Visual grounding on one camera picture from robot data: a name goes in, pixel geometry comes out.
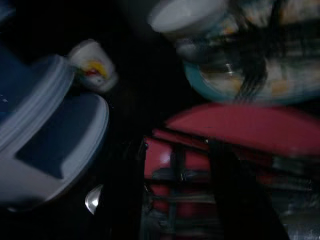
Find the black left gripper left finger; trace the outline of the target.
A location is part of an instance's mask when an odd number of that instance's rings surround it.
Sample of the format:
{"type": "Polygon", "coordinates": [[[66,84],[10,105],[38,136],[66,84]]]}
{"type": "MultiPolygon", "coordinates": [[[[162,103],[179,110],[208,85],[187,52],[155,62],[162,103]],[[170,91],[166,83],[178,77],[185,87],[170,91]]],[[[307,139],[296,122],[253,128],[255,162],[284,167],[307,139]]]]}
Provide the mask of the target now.
{"type": "Polygon", "coordinates": [[[147,148],[138,135],[113,151],[98,206],[99,240],[139,240],[147,148]]]}

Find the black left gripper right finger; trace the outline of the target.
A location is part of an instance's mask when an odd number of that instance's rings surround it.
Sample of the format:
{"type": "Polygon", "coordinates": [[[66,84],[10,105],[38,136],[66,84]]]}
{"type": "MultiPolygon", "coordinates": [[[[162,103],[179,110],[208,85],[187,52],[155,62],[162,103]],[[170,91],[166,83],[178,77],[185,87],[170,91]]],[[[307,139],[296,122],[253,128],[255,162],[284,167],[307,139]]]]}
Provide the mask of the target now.
{"type": "Polygon", "coordinates": [[[269,195],[221,141],[208,141],[211,184],[225,240],[290,240],[269,195]]]}

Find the white bowl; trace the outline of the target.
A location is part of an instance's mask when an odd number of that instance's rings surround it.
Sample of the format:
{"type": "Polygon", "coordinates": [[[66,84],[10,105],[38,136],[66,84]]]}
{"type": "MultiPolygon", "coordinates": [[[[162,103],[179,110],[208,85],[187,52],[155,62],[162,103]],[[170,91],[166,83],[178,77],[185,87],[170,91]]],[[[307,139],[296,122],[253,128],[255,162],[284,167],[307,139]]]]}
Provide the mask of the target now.
{"type": "Polygon", "coordinates": [[[162,34],[202,32],[224,18],[228,0],[162,0],[150,11],[147,22],[162,34]]]}

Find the silver spoon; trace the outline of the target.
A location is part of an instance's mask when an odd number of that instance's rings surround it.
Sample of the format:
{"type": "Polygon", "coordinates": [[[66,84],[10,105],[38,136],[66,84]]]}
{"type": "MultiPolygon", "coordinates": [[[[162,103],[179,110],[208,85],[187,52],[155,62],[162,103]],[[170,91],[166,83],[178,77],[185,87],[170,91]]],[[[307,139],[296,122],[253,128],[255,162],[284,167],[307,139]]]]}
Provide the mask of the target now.
{"type": "Polygon", "coordinates": [[[104,185],[99,184],[95,188],[93,188],[91,191],[88,192],[88,194],[85,197],[84,204],[86,209],[94,215],[96,212],[96,209],[99,205],[101,192],[103,190],[104,185]]]}

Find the pink plate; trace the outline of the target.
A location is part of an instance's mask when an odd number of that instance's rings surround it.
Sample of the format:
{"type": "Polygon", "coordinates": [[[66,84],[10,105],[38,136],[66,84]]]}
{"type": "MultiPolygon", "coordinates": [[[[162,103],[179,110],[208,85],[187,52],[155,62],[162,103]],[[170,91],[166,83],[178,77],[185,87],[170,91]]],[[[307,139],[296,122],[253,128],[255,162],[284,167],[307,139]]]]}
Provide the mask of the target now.
{"type": "MultiPolygon", "coordinates": [[[[320,240],[320,119],[286,107],[205,104],[172,129],[227,144],[268,194],[289,240],[320,240]]],[[[146,137],[139,240],[225,240],[209,149],[146,137]]]]}

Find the white tiered rack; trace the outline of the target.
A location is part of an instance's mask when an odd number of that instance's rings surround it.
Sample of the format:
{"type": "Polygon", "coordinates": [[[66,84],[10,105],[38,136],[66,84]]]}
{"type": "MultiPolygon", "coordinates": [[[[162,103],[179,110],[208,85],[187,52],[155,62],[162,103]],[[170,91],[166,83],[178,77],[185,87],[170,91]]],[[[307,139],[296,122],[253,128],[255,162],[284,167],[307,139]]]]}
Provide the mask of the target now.
{"type": "Polygon", "coordinates": [[[52,54],[23,63],[0,42],[0,208],[25,211],[64,195],[108,131],[100,95],[68,96],[75,70],[52,54]]]}

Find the blue patterned plate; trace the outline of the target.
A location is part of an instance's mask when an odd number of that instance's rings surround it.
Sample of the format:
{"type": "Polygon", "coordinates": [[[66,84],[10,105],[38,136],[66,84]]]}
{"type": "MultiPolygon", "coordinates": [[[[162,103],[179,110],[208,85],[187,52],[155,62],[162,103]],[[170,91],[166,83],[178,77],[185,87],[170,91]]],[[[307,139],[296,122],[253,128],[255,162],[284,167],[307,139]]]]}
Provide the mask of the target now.
{"type": "Polygon", "coordinates": [[[228,0],[212,28],[176,42],[189,84],[214,102],[292,104],[320,96],[320,0],[286,0],[265,56],[267,78],[251,101],[235,99],[243,83],[240,50],[246,21],[267,27],[275,0],[228,0]]]}

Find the white printed cup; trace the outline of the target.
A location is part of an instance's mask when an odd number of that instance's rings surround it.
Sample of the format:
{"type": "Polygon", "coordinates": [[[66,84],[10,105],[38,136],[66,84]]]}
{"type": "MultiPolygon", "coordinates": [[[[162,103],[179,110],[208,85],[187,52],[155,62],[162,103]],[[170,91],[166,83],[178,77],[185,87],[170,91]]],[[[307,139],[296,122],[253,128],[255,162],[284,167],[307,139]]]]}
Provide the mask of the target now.
{"type": "Polygon", "coordinates": [[[87,39],[68,54],[76,78],[87,89],[104,94],[118,82],[116,67],[99,42],[87,39]]]}

